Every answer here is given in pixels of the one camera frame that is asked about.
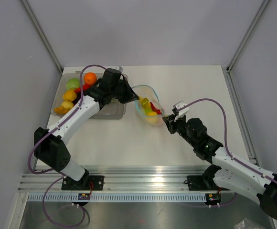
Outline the yellow bell pepper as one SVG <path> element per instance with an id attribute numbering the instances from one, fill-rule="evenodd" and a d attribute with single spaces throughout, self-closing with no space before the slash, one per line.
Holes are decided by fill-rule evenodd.
<path id="1" fill-rule="evenodd" d="M 146 121 L 150 124 L 150 125 L 157 125 L 158 123 L 158 114 L 154 111 L 148 112 L 146 114 Z"/>

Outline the green apple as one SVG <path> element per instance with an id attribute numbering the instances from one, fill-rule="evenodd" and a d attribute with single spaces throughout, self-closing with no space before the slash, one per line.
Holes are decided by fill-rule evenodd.
<path id="1" fill-rule="evenodd" d="M 151 108 L 144 109 L 144 112 L 145 112 L 145 114 L 147 115 L 147 114 L 149 114 L 150 112 L 152 112 L 152 109 L 151 109 Z"/>

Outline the clear zip top bag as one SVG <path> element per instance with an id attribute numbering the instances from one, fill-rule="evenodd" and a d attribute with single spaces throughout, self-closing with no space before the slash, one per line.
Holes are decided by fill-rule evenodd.
<path id="1" fill-rule="evenodd" d="M 165 116 L 165 112 L 155 90 L 148 85 L 137 85 L 132 89 L 139 97 L 134 102 L 139 117 L 150 126 L 164 124 L 162 118 Z"/>

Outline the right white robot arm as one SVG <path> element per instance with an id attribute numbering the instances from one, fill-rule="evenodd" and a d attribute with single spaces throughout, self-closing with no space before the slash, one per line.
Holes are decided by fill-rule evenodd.
<path id="1" fill-rule="evenodd" d="M 172 114 L 163 121 L 171 134 L 177 133 L 193 147 L 199 159 L 210 163 L 202 175 L 205 188 L 218 186 L 240 194 L 277 220 L 277 173 L 228 154 L 222 143 L 207 134 L 199 118 L 186 120 Z"/>

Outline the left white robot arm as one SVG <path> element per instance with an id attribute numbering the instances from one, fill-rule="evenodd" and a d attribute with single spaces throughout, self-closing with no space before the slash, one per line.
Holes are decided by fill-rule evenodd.
<path id="1" fill-rule="evenodd" d="M 121 104 L 138 100 L 121 69 L 106 68 L 103 76 L 88 89 L 81 90 L 77 104 L 48 129 L 34 132 L 31 155 L 62 175 L 63 190 L 92 190 L 89 172 L 72 160 L 66 147 L 69 140 L 93 115 L 117 99 Z"/>

